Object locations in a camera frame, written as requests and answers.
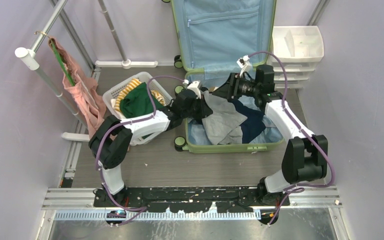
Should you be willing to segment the dark green garment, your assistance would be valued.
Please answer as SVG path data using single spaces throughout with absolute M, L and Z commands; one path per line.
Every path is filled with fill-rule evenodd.
M 138 86 L 128 90 L 126 87 L 119 93 L 120 103 L 118 109 L 126 118 L 135 118 L 143 115 L 151 114 L 156 109 L 160 109 L 163 105 L 152 96 L 152 101 L 148 95 L 147 84 L 141 83 Z

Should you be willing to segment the grey garment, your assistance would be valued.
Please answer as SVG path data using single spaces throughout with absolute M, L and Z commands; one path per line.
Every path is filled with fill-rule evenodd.
M 212 114 L 202 119 L 202 125 L 211 144 L 241 144 L 243 140 L 241 124 L 248 118 L 239 113 L 234 104 L 228 102 L 225 98 L 205 91 L 203 99 L 212 110 Z

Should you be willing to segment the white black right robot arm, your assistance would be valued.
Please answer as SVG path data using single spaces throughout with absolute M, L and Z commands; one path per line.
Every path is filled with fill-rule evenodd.
M 299 121 L 285 96 L 275 90 L 274 77 L 273 66 L 261 64 L 256 67 L 253 79 L 231 73 L 226 82 L 213 91 L 213 95 L 228 100 L 242 96 L 252 97 L 255 105 L 274 123 L 287 141 L 281 169 L 262 178 L 258 184 L 260 190 L 257 198 L 266 206 L 277 199 L 277 193 L 294 185 L 306 186 L 309 182 L 323 179 L 328 171 L 325 159 L 327 138 L 314 134 Z

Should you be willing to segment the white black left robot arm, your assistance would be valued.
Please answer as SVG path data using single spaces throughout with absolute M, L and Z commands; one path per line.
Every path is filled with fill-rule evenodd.
M 150 114 L 123 120 L 108 116 L 88 142 L 107 191 L 106 200 L 115 207 L 126 200 L 121 163 L 133 140 L 155 137 L 176 128 L 184 119 L 202 120 L 212 113 L 203 95 L 197 96 L 194 91 L 184 89 L 167 106 Z

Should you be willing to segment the yellow white striped garment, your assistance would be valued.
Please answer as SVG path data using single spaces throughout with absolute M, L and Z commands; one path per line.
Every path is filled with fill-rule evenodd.
M 126 118 L 138 117 L 153 112 L 147 84 L 133 78 L 114 99 L 113 108 L 125 115 Z

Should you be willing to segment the white perforated plastic basket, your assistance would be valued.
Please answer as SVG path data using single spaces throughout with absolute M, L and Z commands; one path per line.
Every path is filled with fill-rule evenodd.
M 171 95 L 156 80 L 148 83 L 151 78 L 148 72 L 142 71 L 105 92 L 103 101 L 111 114 L 121 120 L 151 114 L 153 106 L 148 91 L 157 109 L 167 106 Z

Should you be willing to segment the green ribbed hard-shell suitcase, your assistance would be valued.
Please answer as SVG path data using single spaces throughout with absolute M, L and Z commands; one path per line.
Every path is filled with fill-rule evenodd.
M 219 87 L 230 73 L 237 73 L 238 58 L 251 54 L 254 66 L 267 62 L 272 42 L 274 0 L 173 0 L 171 7 L 180 54 L 176 68 L 186 70 L 186 78 L 200 81 L 206 88 Z M 264 127 L 247 144 L 213 145 L 204 127 L 187 119 L 185 136 L 175 139 L 175 149 L 194 154 L 270 151 L 283 137 L 268 117 Z

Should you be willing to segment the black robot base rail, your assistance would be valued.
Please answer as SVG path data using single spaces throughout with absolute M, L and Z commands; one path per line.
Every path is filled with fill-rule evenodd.
M 95 208 L 109 208 L 110 225 L 153 220 L 259 220 L 274 224 L 278 208 L 290 205 L 284 192 L 269 193 L 257 186 L 130 187 L 110 195 L 93 191 Z

